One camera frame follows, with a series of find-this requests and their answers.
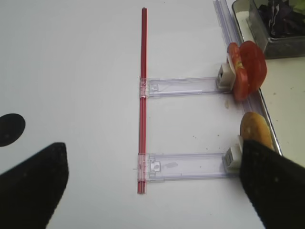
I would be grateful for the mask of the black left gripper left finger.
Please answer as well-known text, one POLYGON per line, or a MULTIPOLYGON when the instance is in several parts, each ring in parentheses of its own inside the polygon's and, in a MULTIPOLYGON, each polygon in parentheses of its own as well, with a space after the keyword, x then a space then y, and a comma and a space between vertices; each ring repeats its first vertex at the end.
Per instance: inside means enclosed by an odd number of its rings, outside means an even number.
POLYGON ((0 227, 45 229, 69 179, 64 143, 53 143, 0 176, 0 227))

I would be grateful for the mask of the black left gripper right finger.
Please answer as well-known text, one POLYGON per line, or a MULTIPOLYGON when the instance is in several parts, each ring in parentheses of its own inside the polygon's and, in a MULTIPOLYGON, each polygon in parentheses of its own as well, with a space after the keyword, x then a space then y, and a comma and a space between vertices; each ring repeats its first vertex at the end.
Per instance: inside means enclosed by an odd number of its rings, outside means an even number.
POLYGON ((305 227, 304 167, 254 140, 245 140, 239 178, 265 228, 305 227))

